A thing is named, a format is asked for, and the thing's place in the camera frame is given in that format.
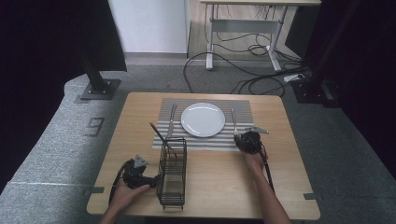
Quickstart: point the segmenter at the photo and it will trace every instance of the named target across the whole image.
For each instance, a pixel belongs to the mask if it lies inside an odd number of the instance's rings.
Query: striped placemat
[[[181,126],[180,118],[183,111],[189,106],[197,103],[208,103],[217,106],[223,112],[225,125],[223,129],[210,137],[197,137],[187,133]],[[240,133],[245,132],[246,127],[254,125],[251,115],[250,102],[238,100],[206,100],[206,99],[173,99],[164,98],[158,117],[157,129],[163,137],[166,136],[169,127],[172,105],[177,104],[174,115],[173,137],[182,136],[187,141],[187,150],[217,150],[238,151],[233,141],[233,116],[231,109],[235,111],[236,128]],[[157,134],[154,136],[153,148],[161,148],[162,141]]]

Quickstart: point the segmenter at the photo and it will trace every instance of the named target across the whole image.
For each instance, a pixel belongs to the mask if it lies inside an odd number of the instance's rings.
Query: white desk
[[[201,0],[201,3],[211,5],[207,52],[213,52],[214,32],[274,34],[274,38],[271,40],[270,46],[267,46],[267,50],[274,69],[280,71],[281,68],[275,55],[275,47],[288,6],[319,6],[320,0]],[[215,5],[265,5],[283,6],[283,8],[278,21],[220,20],[214,18]],[[213,54],[211,53],[206,55],[206,69],[213,69]]]

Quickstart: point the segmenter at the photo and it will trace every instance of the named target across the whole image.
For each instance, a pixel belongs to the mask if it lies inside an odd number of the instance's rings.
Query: human arm
[[[262,161],[260,154],[248,154],[243,152],[243,155],[256,185],[264,223],[290,223],[288,214],[279,202],[263,174],[264,162]]]
[[[137,189],[130,189],[122,179],[119,179],[110,205],[102,216],[100,224],[114,224],[117,218],[132,204],[134,199],[141,193],[147,191],[149,185],[143,185]]]

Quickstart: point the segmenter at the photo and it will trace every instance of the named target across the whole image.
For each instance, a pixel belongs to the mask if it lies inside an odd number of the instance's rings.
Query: wooden table
[[[270,46],[267,46],[268,55],[276,71],[281,67],[275,54],[277,40],[285,20],[288,6],[319,6],[320,0],[200,0],[201,3],[211,5],[210,23],[209,23],[209,43],[207,52],[213,52],[213,33],[253,33],[253,34],[274,34]],[[282,12],[277,21],[256,21],[256,20],[221,20],[215,18],[215,5],[261,5],[261,6],[282,6]],[[213,69],[213,55],[206,55],[206,69]]]
[[[143,93],[128,95],[95,186],[103,193],[93,193],[87,205],[91,214],[107,209],[111,185],[120,166],[136,154],[149,162],[144,176],[158,173],[160,150],[152,148],[154,131],[150,122],[158,120],[163,98],[249,100],[255,125],[268,130],[262,141],[269,155],[269,166],[276,196],[291,219],[318,219],[315,200],[304,164],[282,101],[277,96]],[[187,158],[186,203],[184,210],[165,209],[155,190],[141,195],[126,211],[127,215],[147,217],[232,217],[262,218],[248,168],[239,152],[189,150]]]

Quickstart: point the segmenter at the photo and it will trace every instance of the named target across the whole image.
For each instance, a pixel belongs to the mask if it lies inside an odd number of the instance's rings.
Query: knife
[[[174,128],[173,118],[174,118],[174,115],[175,115],[176,107],[177,107],[177,104],[173,104],[172,105],[171,118],[170,118],[170,121],[169,121],[169,128],[168,128],[168,134],[166,135],[167,138],[172,137],[173,128]]]

